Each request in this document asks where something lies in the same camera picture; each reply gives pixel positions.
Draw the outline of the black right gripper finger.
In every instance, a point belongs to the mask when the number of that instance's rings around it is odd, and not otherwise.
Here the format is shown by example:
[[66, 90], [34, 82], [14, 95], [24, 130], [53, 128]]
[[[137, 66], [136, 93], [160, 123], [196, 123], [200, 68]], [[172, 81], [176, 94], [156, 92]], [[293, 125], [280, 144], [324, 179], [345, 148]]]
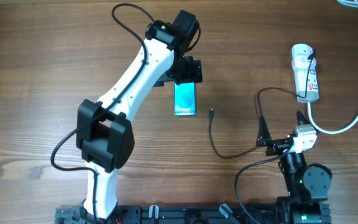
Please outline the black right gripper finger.
[[310, 121], [306, 118], [306, 116], [301, 111], [296, 112], [296, 117], [299, 126], [311, 124]]
[[267, 127], [266, 120], [263, 116], [259, 117], [259, 131], [257, 135], [257, 140], [255, 143], [256, 147], [264, 147], [272, 144], [272, 138]]

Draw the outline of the teal Galaxy smartphone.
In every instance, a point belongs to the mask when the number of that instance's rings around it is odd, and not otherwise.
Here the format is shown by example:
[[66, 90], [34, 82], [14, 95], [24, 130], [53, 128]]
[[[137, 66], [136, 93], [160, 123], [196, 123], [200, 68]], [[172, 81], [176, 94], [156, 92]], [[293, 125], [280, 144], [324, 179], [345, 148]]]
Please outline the teal Galaxy smartphone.
[[175, 116], [196, 115], [195, 83], [174, 84], [174, 114]]

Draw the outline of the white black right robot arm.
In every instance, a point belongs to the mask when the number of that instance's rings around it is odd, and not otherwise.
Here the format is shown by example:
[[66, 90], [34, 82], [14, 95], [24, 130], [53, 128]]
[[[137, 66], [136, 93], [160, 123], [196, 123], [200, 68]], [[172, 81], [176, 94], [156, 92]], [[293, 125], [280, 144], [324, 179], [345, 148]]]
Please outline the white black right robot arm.
[[283, 174], [288, 195], [278, 197], [274, 203], [272, 223], [332, 222], [328, 199], [332, 172], [322, 164], [307, 164], [304, 153], [312, 149], [318, 131], [302, 112], [296, 113], [298, 125], [287, 137], [273, 140], [265, 118], [259, 117], [256, 146], [266, 147], [267, 156], [278, 156], [278, 166]]

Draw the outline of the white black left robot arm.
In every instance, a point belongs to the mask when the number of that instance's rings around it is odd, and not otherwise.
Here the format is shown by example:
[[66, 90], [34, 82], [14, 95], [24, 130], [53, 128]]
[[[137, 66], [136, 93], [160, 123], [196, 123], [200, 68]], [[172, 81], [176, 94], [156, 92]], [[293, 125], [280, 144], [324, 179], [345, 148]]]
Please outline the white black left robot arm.
[[119, 169], [135, 145], [133, 120], [153, 87], [201, 83], [201, 62], [186, 53], [197, 42], [196, 16], [181, 10], [172, 23], [155, 20], [145, 31], [142, 47], [119, 81], [97, 102], [78, 108], [76, 146], [88, 169], [88, 195], [81, 217], [88, 223], [110, 222], [117, 207]]

